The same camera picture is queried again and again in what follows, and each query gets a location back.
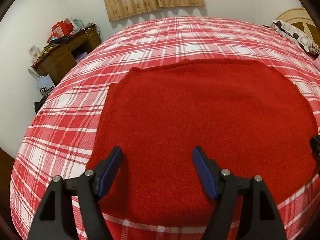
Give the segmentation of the red knit sweater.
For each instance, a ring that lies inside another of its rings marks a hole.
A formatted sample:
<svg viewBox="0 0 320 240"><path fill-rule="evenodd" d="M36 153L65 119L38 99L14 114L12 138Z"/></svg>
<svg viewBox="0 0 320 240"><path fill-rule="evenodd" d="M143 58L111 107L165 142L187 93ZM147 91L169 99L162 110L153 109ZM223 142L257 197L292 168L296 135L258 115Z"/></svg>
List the red knit sweater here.
<svg viewBox="0 0 320 240"><path fill-rule="evenodd" d="M205 226L215 203L192 160L200 146L236 176L261 175L280 204L319 170L310 103L276 68L192 60L132 68L109 86L88 168L124 153L103 213L135 223Z"/></svg>

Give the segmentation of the white blue paper bag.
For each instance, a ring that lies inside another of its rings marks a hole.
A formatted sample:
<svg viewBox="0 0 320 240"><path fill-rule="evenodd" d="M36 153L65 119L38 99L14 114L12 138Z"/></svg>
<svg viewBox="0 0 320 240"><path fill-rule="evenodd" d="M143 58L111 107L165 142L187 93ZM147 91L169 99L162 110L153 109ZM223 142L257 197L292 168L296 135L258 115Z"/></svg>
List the white blue paper bag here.
<svg viewBox="0 0 320 240"><path fill-rule="evenodd" d="M55 88L50 75L40 76L36 86L43 97L48 96Z"/></svg>

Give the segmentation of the brown wooden desk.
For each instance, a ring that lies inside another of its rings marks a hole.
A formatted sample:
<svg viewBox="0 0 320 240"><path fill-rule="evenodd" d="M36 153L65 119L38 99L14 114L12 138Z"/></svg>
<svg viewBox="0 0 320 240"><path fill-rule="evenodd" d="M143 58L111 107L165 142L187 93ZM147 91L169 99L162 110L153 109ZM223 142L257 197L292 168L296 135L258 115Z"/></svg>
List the brown wooden desk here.
<svg viewBox="0 0 320 240"><path fill-rule="evenodd" d="M61 43L50 48L32 68L40 76L49 75L57 85L77 64L77 57L89 54L101 44L99 28L90 24Z"/></svg>

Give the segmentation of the red gift bag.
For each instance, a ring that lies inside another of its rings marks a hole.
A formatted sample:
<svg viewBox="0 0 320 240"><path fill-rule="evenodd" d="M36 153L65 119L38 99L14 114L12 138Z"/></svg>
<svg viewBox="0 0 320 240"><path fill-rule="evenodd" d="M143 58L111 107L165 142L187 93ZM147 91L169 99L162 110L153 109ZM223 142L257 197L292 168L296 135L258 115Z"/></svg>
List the red gift bag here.
<svg viewBox="0 0 320 240"><path fill-rule="evenodd" d="M68 36L73 31L73 25L70 22L60 21L52 27L52 33L54 36L60 38Z"/></svg>

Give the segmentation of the white card on desk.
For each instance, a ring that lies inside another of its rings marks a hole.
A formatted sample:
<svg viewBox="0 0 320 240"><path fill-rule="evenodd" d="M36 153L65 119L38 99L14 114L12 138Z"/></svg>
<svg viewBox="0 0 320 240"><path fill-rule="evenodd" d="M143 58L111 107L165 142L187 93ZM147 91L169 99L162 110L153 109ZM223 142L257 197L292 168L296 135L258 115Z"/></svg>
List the white card on desk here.
<svg viewBox="0 0 320 240"><path fill-rule="evenodd" d="M39 48L36 46L32 46L31 48L29 48L28 52L31 55L33 62L36 62L38 60L39 56L41 55Z"/></svg>

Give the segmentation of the red plaid bed sheet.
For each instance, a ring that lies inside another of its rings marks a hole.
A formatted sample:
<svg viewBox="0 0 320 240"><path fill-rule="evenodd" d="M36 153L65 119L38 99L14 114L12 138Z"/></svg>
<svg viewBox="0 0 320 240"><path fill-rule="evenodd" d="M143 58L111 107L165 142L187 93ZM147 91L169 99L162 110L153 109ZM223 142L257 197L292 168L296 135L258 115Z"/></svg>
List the red plaid bed sheet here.
<svg viewBox="0 0 320 240"><path fill-rule="evenodd" d="M11 217L23 239L52 177L71 178L84 172L109 85L133 67L184 59L252 59L276 67L299 88L319 118L319 71L313 59L271 28L195 16L131 25L81 60L28 127L10 180Z"/></svg>

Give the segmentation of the patterned white pillow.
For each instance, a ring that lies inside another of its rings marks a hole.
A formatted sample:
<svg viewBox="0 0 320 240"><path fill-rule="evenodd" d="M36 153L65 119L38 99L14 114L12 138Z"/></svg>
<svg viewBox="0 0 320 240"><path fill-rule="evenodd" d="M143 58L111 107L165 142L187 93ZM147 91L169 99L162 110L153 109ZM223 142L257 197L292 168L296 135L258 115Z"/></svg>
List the patterned white pillow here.
<svg viewBox="0 0 320 240"><path fill-rule="evenodd" d="M278 33L295 42L307 53L311 55L319 55L319 46L299 28L281 20L274 20L272 23L274 29Z"/></svg>

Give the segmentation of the beige wooden headboard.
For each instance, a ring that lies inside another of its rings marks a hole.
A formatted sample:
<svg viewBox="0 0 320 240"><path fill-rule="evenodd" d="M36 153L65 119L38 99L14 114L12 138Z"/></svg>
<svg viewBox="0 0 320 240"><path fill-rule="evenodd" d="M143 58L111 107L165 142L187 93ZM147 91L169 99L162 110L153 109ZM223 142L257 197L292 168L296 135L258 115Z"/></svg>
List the beige wooden headboard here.
<svg viewBox="0 0 320 240"><path fill-rule="evenodd" d="M319 46L319 31L303 7L288 10L278 16L277 19L294 25Z"/></svg>

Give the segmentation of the black bag on floor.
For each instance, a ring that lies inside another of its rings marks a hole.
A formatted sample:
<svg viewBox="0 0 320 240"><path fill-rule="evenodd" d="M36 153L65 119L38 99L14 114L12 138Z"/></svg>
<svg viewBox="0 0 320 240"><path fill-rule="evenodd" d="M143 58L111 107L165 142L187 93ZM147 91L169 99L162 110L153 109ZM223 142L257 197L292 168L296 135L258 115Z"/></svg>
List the black bag on floor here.
<svg viewBox="0 0 320 240"><path fill-rule="evenodd" d="M45 101L47 100L48 96L44 96L39 102L34 102L34 111L37 114Z"/></svg>

